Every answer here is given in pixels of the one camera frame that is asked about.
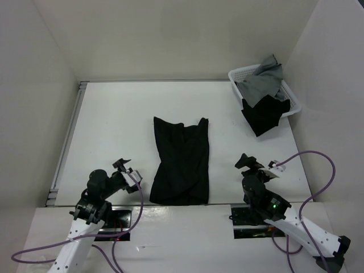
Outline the black pleated skirt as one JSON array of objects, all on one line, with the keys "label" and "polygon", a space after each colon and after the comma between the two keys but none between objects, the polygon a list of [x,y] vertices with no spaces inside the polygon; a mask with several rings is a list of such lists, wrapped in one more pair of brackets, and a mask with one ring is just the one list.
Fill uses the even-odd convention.
[{"label": "black pleated skirt", "polygon": [[160,158],[149,201],[166,206],[205,205],[209,201],[209,120],[197,125],[154,117]]}]

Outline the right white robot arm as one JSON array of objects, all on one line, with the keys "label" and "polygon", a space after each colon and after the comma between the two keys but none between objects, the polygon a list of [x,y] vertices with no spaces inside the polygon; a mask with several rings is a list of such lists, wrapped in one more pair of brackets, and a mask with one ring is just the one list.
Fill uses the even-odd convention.
[{"label": "right white robot arm", "polygon": [[253,222],[274,226],[306,249],[320,268],[326,272],[340,272],[351,240],[322,229],[303,216],[304,205],[296,210],[282,196],[266,188],[266,183],[279,178],[285,171],[284,164],[299,155],[301,153],[282,163],[271,161],[265,167],[255,157],[242,154],[235,168],[248,168],[242,172],[243,200],[249,206],[249,217]]}]

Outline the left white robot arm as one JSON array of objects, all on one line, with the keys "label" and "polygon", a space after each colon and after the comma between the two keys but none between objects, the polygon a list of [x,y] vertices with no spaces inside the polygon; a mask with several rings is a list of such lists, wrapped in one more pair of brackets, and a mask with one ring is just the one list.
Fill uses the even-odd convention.
[{"label": "left white robot arm", "polygon": [[113,163],[116,171],[111,176],[102,169],[90,173],[86,189],[70,212],[73,221],[68,238],[49,272],[80,272],[95,238],[118,239],[135,227],[123,227],[107,200],[119,190],[129,194],[142,191],[142,177],[138,171],[125,167],[128,162],[119,159]]}]

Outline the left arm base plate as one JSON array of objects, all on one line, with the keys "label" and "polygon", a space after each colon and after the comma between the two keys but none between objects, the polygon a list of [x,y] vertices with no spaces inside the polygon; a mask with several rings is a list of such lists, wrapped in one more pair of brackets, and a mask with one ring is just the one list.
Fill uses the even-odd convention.
[{"label": "left arm base plate", "polygon": [[112,207],[108,220],[105,222],[98,235],[112,235],[128,231],[131,226],[132,210],[120,206]]}]

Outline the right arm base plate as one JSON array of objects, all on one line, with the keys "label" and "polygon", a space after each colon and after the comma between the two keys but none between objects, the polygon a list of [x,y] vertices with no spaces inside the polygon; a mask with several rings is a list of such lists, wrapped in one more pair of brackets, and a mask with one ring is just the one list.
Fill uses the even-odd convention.
[{"label": "right arm base plate", "polygon": [[265,223],[249,206],[231,206],[229,216],[233,224],[234,239],[285,237],[281,230]]}]

